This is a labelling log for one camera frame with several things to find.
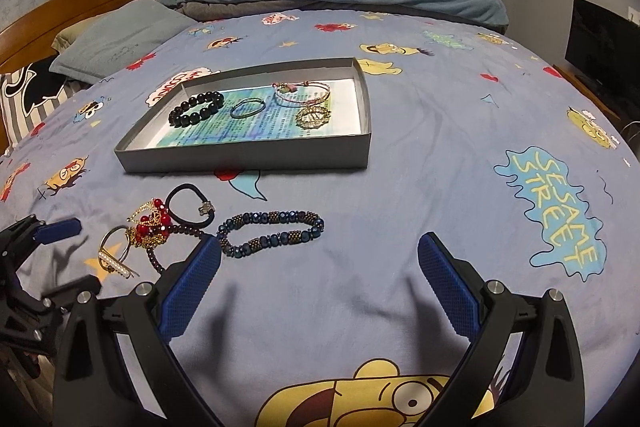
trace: bedspread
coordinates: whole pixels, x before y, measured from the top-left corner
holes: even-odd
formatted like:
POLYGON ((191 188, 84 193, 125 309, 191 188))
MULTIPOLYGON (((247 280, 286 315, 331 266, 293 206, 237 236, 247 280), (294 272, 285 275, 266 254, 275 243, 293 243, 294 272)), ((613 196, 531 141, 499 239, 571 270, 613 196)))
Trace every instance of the bedspread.
MULTIPOLYGON (((84 227, 38 248, 20 272, 23 287, 39 296, 92 273, 102 296, 115 296, 156 280, 144 251, 129 254, 140 277, 126 280, 100 269, 97 248, 140 204, 182 182, 215 205, 209 232, 244 212, 316 212, 326 224, 318 240, 225 257, 170 346, 228 427, 364 425, 365 416, 408 425, 467 346, 417 264, 418 239, 434 231, 485 279, 535 296, 562 291, 593 416, 640 346, 640 168, 612 125, 539 57, 476 26, 351 10, 284 15, 195 25, 75 95, 2 158, 2 227, 31 213, 79 217, 84 227), (356 57, 366 73, 366 170, 139 176, 125 174, 113 153, 181 81, 325 57, 356 57)), ((179 196, 175 210, 189 216, 196 202, 179 196)), ((230 240, 282 230, 247 226, 230 240)), ((167 266, 193 247, 193 238, 172 237, 156 253, 167 266)))

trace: television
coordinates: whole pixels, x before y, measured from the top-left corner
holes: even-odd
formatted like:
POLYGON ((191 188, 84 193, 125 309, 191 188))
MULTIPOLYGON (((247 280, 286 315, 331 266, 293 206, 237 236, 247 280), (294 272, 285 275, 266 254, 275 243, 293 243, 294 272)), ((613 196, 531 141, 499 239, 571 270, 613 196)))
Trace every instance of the television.
POLYGON ((640 114, 640 26, 585 0, 574 0, 565 59, 613 110, 640 114))

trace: black hair tie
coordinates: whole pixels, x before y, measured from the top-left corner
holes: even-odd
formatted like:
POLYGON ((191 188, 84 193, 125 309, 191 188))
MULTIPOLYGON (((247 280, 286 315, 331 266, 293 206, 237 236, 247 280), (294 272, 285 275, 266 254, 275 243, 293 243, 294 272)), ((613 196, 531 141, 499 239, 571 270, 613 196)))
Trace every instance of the black hair tie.
POLYGON ((167 213, 172 217, 172 219, 176 223, 180 223, 185 227, 191 227, 192 229, 206 229, 211 223, 213 223, 213 220, 216 217, 216 210, 211 204, 211 202, 207 200, 206 196, 200 191, 199 188, 197 188, 195 185, 192 185, 190 183, 183 183, 182 185, 178 185, 177 187, 174 188, 174 190, 169 192, 169 195, 164 200, 164 205, 166 206, 167 213), (185 190, 186 188, 191 190, 192 192, 195 192, 197 197, 199 197, 200 200, 202 201, 202 206, 198 209, 200 211, 200 215, 205 216, 206 214, 209 214, 209 217, 207 217, 207 219, 205 219, 204 221, 201 221, 199 223, 194 223, 193 221, 187 221, 186 219, 182 219, 181 217, 176 216, 174 212, 172 212, 171 207, 169 206, 171 204, 171 199, 178 192, 180 192, 181 190, 185 190))

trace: striped pillowcase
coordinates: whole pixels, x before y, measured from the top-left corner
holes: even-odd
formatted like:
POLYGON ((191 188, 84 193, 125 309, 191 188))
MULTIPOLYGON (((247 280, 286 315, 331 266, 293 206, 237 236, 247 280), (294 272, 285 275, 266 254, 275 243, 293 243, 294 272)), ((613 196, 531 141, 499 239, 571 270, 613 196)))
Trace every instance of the striped pillowcase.
POLYGON ((12 148, 61 103, 84 89, 80 82, 50 73, 49 66, 55 58, 44 58, 0 76, 2 121, 12 148))

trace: gray pillow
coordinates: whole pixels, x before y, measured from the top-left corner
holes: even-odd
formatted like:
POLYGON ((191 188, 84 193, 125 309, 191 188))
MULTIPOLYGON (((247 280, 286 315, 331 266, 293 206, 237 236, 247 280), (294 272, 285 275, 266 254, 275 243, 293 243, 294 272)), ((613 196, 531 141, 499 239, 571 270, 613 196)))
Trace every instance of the gray pillow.
POLYGON ((96 84, 193 26, 154 0, 135 0, 93 24, 53 61, 49 71, 96 84))

